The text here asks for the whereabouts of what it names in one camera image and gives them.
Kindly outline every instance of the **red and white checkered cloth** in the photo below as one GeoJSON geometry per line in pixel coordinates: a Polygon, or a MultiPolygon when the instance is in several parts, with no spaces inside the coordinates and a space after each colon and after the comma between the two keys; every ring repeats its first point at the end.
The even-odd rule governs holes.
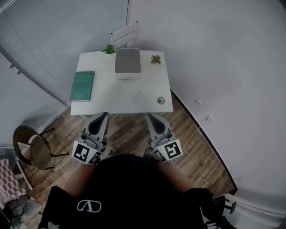
{"type": "Polygon", "coordinates": [[[9,167],[8,159],[0,159],[0,208],[7,202],[25,195],[26,190],[19,187],[19,183],[9,167]]]}

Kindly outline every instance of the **teal book cover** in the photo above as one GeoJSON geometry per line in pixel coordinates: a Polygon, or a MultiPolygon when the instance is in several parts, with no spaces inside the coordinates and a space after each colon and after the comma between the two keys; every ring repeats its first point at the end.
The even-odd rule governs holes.
{"type": "Polygon", "coordinates": [[[71,101],[90,101],[94,72],[76,72],[71,88],[71,101]]]}

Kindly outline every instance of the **floor plank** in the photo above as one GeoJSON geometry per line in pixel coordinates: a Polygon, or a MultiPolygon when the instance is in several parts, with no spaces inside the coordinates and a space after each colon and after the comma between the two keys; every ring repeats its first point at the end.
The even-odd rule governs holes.
{"type": "MultiPolygon", "coordinates": [[[[179,102],[175,98],[172,98],[172,101],[174,112],[162,114],[162,116],[169,121],[176,137],[184,146],[197,127],[179,102]]],[[[55,131],[44,135],[50,143],[52,153],[71,154],[73,142],[78,138],[84,122],[85,119],[80,116],[70,116],[70,109],[57,118],[49,127],[54,127],[55,131]]],[[[129,153],[135,150],[138,156],[142,156],[149,139],[144,115],[111,115],[107,137],[108,145],[115,146],[118,153],[129,153]]],[[[188,141],[183,152],[184,155],[178,158],[175,166],[190,179],[195,187],[209,188],[214,197],[226,192],[231,193],[235,189],[223,165],[199,131],[188,141]]],[[[50,165],[55,168],[38,170],[36,167],[22,163],[23,170],[34,187],[29,195],[42,206],[46,204],[50,188],[54,185],[63,187],[78,168],[79,163],[68,155],[52,158],[50,165]]],[[[37,225],[37,219],[39,221],[40,217],[33,220],[33,227],[37,225]]]]}

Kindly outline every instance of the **dried leaf plant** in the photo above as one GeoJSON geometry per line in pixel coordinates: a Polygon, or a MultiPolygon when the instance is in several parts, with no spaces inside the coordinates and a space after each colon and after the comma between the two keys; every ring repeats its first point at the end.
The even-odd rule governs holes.
{"type": "Polygon", "coordinates": [[[105,54],[112,54],[115,53],[115,50],[113,48],[113,45],[107,45],[107,48],[104,49],[102,52],[105,52],[105,54]]]}
{"type": "Polygon", "coordinates": [[[152,64],[156,64],[156,63],[158,63],[159,65],[161,65],[161,57],[159,57],[158,55],[153,55],[152,57],[151,57],[151,62],[150,63],[152,63],[152,64]]]}

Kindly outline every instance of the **forearm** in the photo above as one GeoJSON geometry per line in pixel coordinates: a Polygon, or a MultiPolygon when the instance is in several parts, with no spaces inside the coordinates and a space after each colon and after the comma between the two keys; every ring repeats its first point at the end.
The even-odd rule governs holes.
{"type": "Polygon", "coordinates": [[[190,180],[170,162],[158,163],[158,167],[179,192],[185,193],[189,189],[194,188],[190,180]]]}
{"type": "Polygon", "coordinates": [[[72,195],[74,198],[80,197],[82,192],[85,190],[94,170],[95,165],[83,165],[73,173],[68,179],[63,189],[72,195]]]}

